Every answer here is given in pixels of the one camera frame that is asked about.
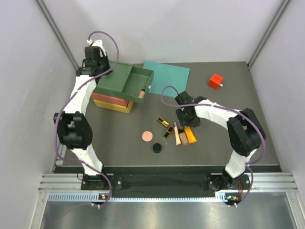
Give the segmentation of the green top drawer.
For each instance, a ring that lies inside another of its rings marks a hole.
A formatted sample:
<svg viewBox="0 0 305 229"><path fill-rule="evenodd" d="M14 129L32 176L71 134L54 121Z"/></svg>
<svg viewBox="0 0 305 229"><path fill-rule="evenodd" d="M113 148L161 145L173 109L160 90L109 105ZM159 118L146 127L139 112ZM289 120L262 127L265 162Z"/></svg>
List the green top drawer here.
<svg viewBox="0 0 305 229"><path fill-rule="evenodd" d="M137 104L144 104L152 84L154 71L133 66L122 89L122 98ZM140 90L146 86L143 99L138 98Z"/></svg>

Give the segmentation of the orange cream tube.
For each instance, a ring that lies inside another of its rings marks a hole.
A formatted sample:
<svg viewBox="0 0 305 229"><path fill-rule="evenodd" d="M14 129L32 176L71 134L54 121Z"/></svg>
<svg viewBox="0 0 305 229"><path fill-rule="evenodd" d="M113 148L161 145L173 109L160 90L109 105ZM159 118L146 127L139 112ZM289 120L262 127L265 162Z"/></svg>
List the orange cream tube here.
<svg viewBox="0 0 305 229"><path fill-rule="evenodd" d="M189 144L195 143L197 141L191 127L189 126L185 127L184 133L186 135Z"/></svg>

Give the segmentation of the three-tier drawer organizer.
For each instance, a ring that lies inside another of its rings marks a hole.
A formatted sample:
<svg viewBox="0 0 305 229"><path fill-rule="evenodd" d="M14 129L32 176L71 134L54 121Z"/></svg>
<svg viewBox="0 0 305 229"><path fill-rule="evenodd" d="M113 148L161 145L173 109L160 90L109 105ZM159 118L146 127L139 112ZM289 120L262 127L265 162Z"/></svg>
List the three-tier drawer organizer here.
<svg viewBox="0 0 305 229"><path fill-rule="evenodd" d="M110 66L113 67L112 72L99 79L91 97L97 107L126 113L129 101L122 98L122 89L132 65L123 62L114 65L114 62L110 62Z"/></svg>

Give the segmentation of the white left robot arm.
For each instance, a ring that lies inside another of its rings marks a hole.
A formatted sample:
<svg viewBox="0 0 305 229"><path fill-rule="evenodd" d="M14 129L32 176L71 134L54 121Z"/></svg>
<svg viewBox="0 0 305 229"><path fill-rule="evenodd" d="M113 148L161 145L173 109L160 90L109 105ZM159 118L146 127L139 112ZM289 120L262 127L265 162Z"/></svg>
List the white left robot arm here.
<svg viewBox="0 0 305 229"><path fill-rule="evenodd" d="M71 150L84 169L83 190L111 188L103 163L92 146L93 131L85 114L93 90L103 73L111 72L109 59L98 43L85 47L85 58L76 72L75 84L68 102L54 115L55 141Z"/></svg>

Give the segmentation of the foundation bottle black cap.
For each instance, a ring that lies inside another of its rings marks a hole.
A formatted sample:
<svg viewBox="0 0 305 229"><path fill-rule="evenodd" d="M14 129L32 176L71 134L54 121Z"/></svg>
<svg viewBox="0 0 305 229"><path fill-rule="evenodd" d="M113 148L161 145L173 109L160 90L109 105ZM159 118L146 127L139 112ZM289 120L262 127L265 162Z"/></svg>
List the foundation bottle black cap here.
<svg viewBox="0 0 305 229"><path fill-rule="evenodd" d="M139 94L138 94L138 98L143 99L143 98L144 98L144 95L145 95L145 91L146 91L146 86L144 86L144 87L140 90L140 92L139 92Z"/></svg>

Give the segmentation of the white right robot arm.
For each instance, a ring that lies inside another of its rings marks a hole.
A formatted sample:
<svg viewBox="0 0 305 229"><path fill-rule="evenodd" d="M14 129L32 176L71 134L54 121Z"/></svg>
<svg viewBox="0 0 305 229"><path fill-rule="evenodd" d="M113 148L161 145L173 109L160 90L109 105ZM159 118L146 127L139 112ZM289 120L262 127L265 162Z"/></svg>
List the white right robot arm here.
<svg viewBox="0 0 305 229"><path fill-rule="evenodd" d="M214 191L235 188L258 148L266 150L266 135L254 111L223 107L202 96L192 98L186 91L175 100L180 107L176 115L181 127L197 127L206 119L228 131L232 154L222 174L211 178L209 186Z"/></svg>

